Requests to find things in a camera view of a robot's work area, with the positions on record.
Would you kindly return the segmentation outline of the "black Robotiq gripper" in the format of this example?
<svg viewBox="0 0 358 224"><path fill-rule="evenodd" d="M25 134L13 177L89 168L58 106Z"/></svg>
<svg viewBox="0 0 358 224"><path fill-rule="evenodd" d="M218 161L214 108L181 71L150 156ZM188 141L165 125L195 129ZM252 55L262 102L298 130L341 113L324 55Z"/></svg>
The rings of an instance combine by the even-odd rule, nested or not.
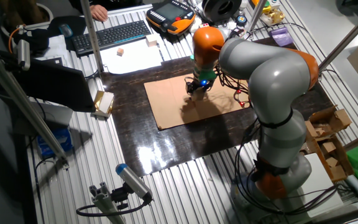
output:
<svg viewBox="0 0 358 224"><path fill-rule="evenodd" d="M213 80L197 80L193 79L191 82L186 83L186 92L192 95L197 89L205 91L205 93L211 91L214 81Z"/></svg>

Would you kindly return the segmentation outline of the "person's bare hand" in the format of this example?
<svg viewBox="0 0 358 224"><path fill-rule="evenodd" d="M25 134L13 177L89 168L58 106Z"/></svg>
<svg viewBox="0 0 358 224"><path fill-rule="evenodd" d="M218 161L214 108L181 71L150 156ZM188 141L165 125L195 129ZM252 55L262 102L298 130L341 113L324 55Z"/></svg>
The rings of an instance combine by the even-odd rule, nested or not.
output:
<svg viewBox="0 0 358 224"><path fill-rule="evenodd" d="M105 22L108 19L108 11L105 7L97 4L89 7L93 19L101 22Z"/></svg>

